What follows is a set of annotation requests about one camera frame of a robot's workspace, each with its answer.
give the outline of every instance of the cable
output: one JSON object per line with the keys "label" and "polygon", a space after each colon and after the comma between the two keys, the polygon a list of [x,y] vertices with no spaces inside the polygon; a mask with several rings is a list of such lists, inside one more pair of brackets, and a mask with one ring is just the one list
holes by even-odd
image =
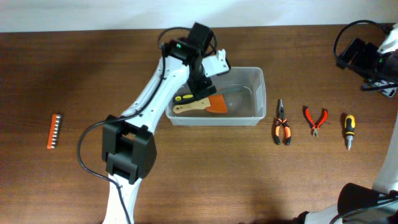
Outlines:
{"label": "cable", "polygon": [[374,206],[370,206],[370,207],[366,207],[366,208],[359,208],[359,209],[347,212],[345,214],[337,215],[335,218],[333,218],[330,221],[329,224],[334,224],[340,218],[344,218],[344,217],[347,217],[349,215],[354,215],[354,214],[361,213],[361,212],[367,212],[369,210],[381,208],[381,207],[384,207],[384,206],[387,206],[387,205],[391,205],[391,204],[396,203],[396,202],[398,202],[398,197],[395,197],[395,198],[393,198],[391,200],[388,200],[388,201],[383,202],[383,203],[379,203],[379,204],[374,205]]}
{"label": "cable", "polygon": [[[162,43],[160,43],[160,40],[162,39],[163,35],[166,34],[168,31],[171,31],[171,30],[191,30],[191,28],[188,28],[188,27],[171,27],[171,28],[168,28],[166,30],[163,30],[159,34],[159,37],[157,38],[157,43],[159,45],[159,48],[162,46]],[[217,43],[216,34],[214,34],[214,33],[213,33],[213,40],[214,40],[214,45],[212,45],[211,43],[209,44],[210,47],[211,47],[211,51],[206,53],[205,55],[203,55],[203,57],[207,57],[207,56],[210,56],[211,54],[217,53],[217,45],[218,45],[218,43]]]}
{"label": "cable", "polygon": [[365,85],[361,86],[361,90],[362,91],[376,91],[376,90],[385,90],[385,89],[388,89],[388,88],[396,88],[396,87],[398,87],[398,84],[388,84],[388,85],[374,86],[374,87],[369,87],[369,88],[365,87]]}
{"label": "cable", "polygon": [[117,188],[118,194],[119,194],[120,203],[121,203],[122,208],[123,208],[123,210],[124,210],[124,214],[126,215],[126,219],[127,219],[128,224],[131,224],[131,221],[130,221],[130,217],[129,217],[129,213],[128,213],[128,211],[127,211],[126,205],[125,205],[124,202],[123,202],[122,192],[121,192],[121,190],[120,190],[121,186],[120,186],[116,181],[110,179],[109,177],[106,177],[106,176],[101,175],[101,174],[99,174],[99,173],[97,173],[97,172],[95,172],[95,171],[92,171],[91,169],[89,169],[89,168],[83,163],[83,161],[82,161],[82,159],[81,159],[81,153],[80,153],[80,151],[81,151],[81,145],[82,145],[82,143],[83,143],[83,140],[84,140],[85,136],[86,136],[92,129],[95,129],[95,128],[97,128],[98,126],[101,126],[101,125],[104,125],[104,124],[110,124],[110,123],[115,123],[115,122],[120,122],[120,121],[125,121],[125,120],[127,120],[127,119],[131,119],[131,118],[133,118],[133,117],[139,115],[141,112],[143,112],[143,111],[147,108],[147,106],[149,105],[149,103],[152,101],[153,97],[155,97],[155,95],[156,95],[156,93],[157,93],[157,90],[160,88],[160,85],[161,85],[162,82],[163,82],[163,77],[164,77],[164,74],[165,74],[166,57],[165,57],[164,46],[161,46],[160,49],[162,50],[163,71],[162,71],[162,74],[161,74],[160,77],[159,77],[159,78],[160,78],[159,83],[157,84],[157,86],[156,86],[154,92],[153,92],[152,95],[149,97],[149,99],[146,101],[146,103],[144,104],[144,106],[143,106],[141,109],[136,110],[136,112],[134,112],[134,114],[132,114],[132,115],[130,115],[130,116],[126,116],[126,117],[118,118],[118,119],[113,119],[113,120],[100,121],[100,122],[97,122],[97,123],[95,123],[95,124],[92,124],[91,126],[89,126],[88,128],[86,128],[86,129],[83,131],[83,133],[81,134],[81,136],[80,136],[80,138],[79,138],[78,144],[77,144],[77,158],[78,158],[79,164],[82,166],[82,168],[83,168],[85,171],[87,171],[88,173],[93,174],[94,176],[97,176],[97,177],[99,177],[99,178],[102,178],[102,179],[104,179],[104,180],[107,180],[107,181],[111,182],[111,183],[114,184],[115,187]]}
{"label": "cable", "polygon": [[383,32],[385,34],[389,34],[390,31],[391,31],[390,28],[388,28],[386,26],[384,27],[381,24],[378,24],[377,22],[374,22],[374,21],[370,21],[370,20],[354,21],[354,22],[348,24],[347,26],[345,26],[344,28],[342,28],[342,30],[338,33],[338,35],[336,37],[336,40],[335,40],[335,44],[333,45],[333,55],[335,56],[336,61],[338,61],[342,65],[344,65],[344,66],[346,66],[348,68],[351,68],[351,69],[353,69],[353,70],[355,70],[357,72],[362,72],[362,73],[365,73],[365,74],[367,74],[367,75],[369,75],[371,77],[374,77],[374,71],[373,70],[371,70],[371,69],[363,69],[363,68],[360,68],[360,67],[357,67],[357,66],[354,66],[354,65],[350,65],[349,63],[346,63],[342,59],[338,58],[338,56],[336,54],[337,43],[338,43],[338,41],[340,39],[340,36],[343,34],[343,32],[346,29],[350,28],[351,26],[356,25],[356,24],[360,24],[360,23],[367,23],[367,24],[374,25],[374,26],[380,28],[381,30],[383,30]]}

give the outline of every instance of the screwdriver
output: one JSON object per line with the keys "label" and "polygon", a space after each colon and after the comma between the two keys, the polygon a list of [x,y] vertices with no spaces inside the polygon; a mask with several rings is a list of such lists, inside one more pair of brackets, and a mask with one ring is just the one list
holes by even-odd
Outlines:
{"label": "screwdriver", "polygon": [[351,142],[354,139],[355,118],[353,115],[348,115],[344,124],[346,128],[347,149],[351,149]]}

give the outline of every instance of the white wall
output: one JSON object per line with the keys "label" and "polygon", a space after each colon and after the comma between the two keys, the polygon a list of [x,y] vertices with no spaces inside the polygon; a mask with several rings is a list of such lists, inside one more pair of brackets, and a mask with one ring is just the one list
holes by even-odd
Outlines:
{"label": "white wall", "polygon": [[0,32],[398,22],[397,0],[0,0]]}

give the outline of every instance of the needle-nose pliers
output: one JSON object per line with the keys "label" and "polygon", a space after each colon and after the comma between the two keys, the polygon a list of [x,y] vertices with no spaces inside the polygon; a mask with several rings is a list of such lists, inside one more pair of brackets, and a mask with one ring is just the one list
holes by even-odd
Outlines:
{"label": "needle-nose pliers", "polygon": [[290,131],[290,126],[289,123],[287,122],[287,119],[285,119],[285,108],[284,105],[282,104],[282,100],[279,100],[279,109],[278,109],[278,115],[279,117],[276,119],[275,122],[275,134],[274,134],[274,139],[277,145],[280,144],[280,139],[279,139],[279,128],[281,125],[284,126],[285,129],[285,135],[286,135],[286,146],[290,145],[290,141],[292,140],[292,133]]}

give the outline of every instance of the yellow screwdriver handle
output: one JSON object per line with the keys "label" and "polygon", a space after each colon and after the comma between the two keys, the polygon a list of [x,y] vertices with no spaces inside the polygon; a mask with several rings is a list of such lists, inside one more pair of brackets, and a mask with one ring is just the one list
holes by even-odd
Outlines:
{"label": "yellow screwdriver handle", "polygon": [[353,115],[348,115],[344,123],[344,128],[346,129],[346,135],[354,135],[355,129],[355,118]]}

